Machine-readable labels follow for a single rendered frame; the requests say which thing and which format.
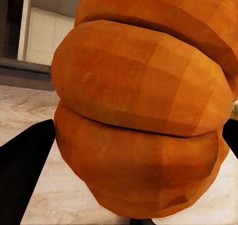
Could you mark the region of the pumpkin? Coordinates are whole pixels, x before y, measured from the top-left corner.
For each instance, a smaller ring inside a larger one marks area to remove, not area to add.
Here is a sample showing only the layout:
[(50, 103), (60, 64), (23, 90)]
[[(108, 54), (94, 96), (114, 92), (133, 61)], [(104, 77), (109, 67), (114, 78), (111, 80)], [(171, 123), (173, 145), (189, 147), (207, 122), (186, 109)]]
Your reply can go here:
[(165, 218), (215, 181), (238, 121), (238, 0), (80, 0), (54, 52), (60, 154), (118, 216)]

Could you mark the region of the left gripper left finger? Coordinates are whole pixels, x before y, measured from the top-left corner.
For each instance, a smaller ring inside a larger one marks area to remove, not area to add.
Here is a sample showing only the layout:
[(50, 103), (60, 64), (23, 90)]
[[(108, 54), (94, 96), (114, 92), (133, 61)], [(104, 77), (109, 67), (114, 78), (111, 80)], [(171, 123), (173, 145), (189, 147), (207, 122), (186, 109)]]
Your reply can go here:
[(20, 225), (54, 140), (47, 119), (0, 146), (0, 225)]

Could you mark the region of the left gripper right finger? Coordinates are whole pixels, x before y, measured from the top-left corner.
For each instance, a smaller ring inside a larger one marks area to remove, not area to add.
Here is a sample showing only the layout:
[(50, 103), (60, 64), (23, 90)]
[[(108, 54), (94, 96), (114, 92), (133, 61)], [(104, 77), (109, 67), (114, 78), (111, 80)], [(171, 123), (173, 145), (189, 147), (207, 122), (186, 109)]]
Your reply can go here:
[(224, 124), (222, 136), (238, 159), (238, 121), (229, 119)]

